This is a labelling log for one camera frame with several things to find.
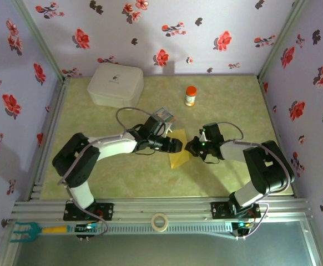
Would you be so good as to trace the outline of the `white square storage box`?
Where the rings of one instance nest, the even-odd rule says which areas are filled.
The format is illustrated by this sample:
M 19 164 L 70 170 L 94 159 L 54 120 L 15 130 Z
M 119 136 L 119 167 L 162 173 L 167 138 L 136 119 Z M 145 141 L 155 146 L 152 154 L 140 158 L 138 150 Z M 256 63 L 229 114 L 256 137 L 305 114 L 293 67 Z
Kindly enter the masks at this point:
M 87 92 L 96 105 L 136 107 L 143 87 L 144 75 L 140 68 L 103 63 L 91 78 Z

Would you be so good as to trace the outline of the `small printed packet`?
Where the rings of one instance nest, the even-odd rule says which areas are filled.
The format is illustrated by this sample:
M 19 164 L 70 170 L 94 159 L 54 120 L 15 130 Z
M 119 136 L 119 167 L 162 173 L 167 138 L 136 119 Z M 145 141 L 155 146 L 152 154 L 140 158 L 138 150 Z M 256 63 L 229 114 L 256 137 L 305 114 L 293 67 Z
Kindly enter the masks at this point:
M 160 107 L 157 110 L 155 110 L 152 114 L 156 116 L 158 120 L 165 123 L 166 125 L 170 125 L 171 127 L 177 127 L 178 119 L 167 108 Z

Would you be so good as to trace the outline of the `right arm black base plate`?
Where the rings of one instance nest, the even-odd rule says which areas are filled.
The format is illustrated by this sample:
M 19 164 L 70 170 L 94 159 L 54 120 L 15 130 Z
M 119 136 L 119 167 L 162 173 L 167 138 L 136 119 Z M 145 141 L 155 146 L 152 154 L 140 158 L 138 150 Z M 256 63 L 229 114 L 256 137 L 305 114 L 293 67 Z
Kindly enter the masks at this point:
M 261 212 L 258 204 L 247 207 L 238 207 L 231 202 L 212 202 L 211 214 L 213 219 L 241 219 L 260 218 Z

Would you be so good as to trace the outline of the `white tape roll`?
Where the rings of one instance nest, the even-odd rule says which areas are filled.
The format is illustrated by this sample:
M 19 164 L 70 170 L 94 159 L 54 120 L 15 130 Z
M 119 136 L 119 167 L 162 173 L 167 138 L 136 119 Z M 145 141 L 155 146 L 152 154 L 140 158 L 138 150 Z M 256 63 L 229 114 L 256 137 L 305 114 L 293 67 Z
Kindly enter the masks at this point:
M 151 227 L 158 233 L 165 232 L 169 226 L 169 220 L 163 213 L 156 213 L 151 218 Z

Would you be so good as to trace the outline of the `aluminium side rail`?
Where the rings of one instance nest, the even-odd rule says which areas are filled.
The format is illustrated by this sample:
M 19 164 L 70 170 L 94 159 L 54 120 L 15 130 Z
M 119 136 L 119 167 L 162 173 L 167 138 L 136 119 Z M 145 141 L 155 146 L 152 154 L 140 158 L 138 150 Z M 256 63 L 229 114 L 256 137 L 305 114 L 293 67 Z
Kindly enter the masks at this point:
M 43 126 L 43 140 L 33 161 L 31 179 L 23 198 L 24 201 L 40 200 L 47 167 L 51 164 L 50 156 L 54 144 L 54 135 L 69 83 L 70 78 L 64 78 L 61 83 L 57 82 L 55 86 L 52 100 L 49 104 L 50 111 Z

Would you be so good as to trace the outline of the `orange-capped small bottle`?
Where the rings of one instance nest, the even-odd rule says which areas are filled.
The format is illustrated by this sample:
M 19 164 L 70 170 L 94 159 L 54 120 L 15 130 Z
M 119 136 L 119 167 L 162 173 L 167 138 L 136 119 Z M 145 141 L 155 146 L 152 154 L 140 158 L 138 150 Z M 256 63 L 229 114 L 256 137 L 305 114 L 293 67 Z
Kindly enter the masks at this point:
M 197 88 L 194 86 L 188 86 L 185 91 L 184 103 L 186 106 L 193 106 L 195 104 L 195 98 L 197 94 Z

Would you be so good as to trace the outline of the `wide aluminium frame rail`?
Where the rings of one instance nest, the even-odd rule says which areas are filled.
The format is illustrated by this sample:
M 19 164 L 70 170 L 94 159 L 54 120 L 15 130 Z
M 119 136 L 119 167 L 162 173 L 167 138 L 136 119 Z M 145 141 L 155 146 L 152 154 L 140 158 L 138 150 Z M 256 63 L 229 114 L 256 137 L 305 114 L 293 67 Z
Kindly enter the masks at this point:
M 174 197 L 98 199 L 113 204 L 113 223 L 147 223 L 156 213 L 163 213 L 170 222 L 212 222 L 211 203 L 225 202 L 222 197 Z M 297 221 L 312 218 L 308 200 L 291 196 L 270 196 L 260 203 L 260 210 L 269 210 L 265 222 Z M 61 222 L 65 201 L 31 200 L 16 202 L 9 219 L 34 222 Z

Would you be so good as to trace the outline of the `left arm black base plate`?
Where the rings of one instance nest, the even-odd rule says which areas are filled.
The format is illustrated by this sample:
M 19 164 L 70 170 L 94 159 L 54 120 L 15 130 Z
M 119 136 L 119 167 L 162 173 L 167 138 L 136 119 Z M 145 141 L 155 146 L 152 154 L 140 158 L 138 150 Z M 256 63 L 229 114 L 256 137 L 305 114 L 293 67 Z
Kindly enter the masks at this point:
M 113 216 L 114 204 L 112 203 L 92 203 L 87 211 L 93 213 L 106 221 L 111 221 Z M 73 202 L 65 204 L 63 214 L 64 221 L 96 221 L 94 217 L 81 211 Z

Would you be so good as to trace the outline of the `aluminium corner post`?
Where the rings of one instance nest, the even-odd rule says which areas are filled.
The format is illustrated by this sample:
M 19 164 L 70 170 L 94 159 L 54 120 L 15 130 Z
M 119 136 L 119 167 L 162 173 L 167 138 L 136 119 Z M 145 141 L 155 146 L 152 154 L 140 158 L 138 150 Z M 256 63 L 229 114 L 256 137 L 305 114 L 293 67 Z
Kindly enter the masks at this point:
M 286 42 L 288 34 L 297 23 L 297 20 L 302 14 L 302 10 L 309 2 L 310 0 L 294 0 L 294 3 L 291 7 L 291 12 L 289 13 L 289 16 L 287 17 L 283 27 L 281 28 L 281 31 L 276 38 L 275 44 L 273 45 L 268 57 L 266 58 L 265 63 L 263 64 L 261 70 L 257 75 L 258 82 L 262 82 L 263 77 L 274 61 L 277 51 L 280 49 L 282 44 Z
M 48 63 L 50 64 L 51 68 L 54 70 L 57 79 L 60 81 L 61 84 L 64 83 L 65 78 L 61 74 L 58 64 L 56 63 L 53 54 L 49 50 L 46 41 L 44 40 L 39 28 L 37 27 L 36 23 L 34 22 L 29 10 L 27 9 L 26 5 L 24 4 L 23 0 L 10 0 L 10 2 L 15 7 L 16 11 L 25 22 L 28 30 L 30 31 L 31 35 L 34 37 L 35 41 L 37 42 L 38 46 L 40 47 L 42 53 L 44 54 L 45 58 L 47 59 Z

